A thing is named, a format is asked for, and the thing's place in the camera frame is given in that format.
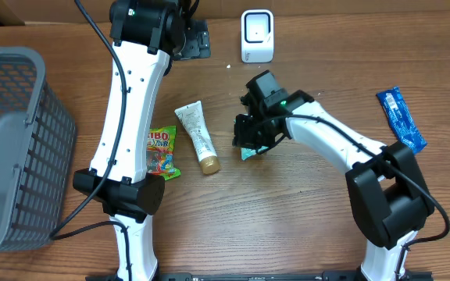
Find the teal tissue packet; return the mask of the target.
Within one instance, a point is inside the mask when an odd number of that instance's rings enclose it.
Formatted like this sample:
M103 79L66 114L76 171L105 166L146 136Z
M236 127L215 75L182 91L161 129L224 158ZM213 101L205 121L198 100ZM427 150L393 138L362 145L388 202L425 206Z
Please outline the teal tissue packet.
M261 155L267 147L262 146L260 149L250 149L250 148L241 148L241 160L246 161L248 158L251 158L255 155Z

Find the green gummy candy bag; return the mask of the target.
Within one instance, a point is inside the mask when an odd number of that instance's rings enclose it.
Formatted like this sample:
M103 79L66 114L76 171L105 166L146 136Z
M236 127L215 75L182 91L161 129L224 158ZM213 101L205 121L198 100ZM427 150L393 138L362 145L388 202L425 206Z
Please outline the green gummy candy bag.
M162 176L165 180L180 176L180 170L173 164L176 136L175 126L150 129L146 153L149 173Z

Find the blue snack bar wrapper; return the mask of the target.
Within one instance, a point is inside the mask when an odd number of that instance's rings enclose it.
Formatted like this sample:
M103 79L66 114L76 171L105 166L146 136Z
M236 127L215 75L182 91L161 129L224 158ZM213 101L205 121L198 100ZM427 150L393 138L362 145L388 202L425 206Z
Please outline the blue snack bar wrapper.
M382 91L376 94L385 115L389 127L396 138L408 146L414 154L421 152L427 141L421 135L409 112L399 87Z

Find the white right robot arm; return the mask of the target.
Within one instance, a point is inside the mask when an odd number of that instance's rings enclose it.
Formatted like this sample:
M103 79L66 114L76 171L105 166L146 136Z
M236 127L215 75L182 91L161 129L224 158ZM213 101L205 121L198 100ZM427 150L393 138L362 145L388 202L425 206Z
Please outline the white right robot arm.
M322 155L345 180L355 223L367 239L357 280L402 280L409 243L434 211L413 151L355 132L303 91L247 93L233 144L268 151L287 137Z

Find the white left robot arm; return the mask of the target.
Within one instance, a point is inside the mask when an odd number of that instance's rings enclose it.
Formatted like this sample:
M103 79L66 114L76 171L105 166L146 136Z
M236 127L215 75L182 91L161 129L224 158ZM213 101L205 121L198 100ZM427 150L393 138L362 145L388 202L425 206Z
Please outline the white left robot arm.
M152 221L165 180L148 172L146 150L156 96L174 61L210 56L196 1L117 0L102 41L112 56L112 83L101 139L73 188L102 204L116 232L119 268L112 280L155 280L159 264Z

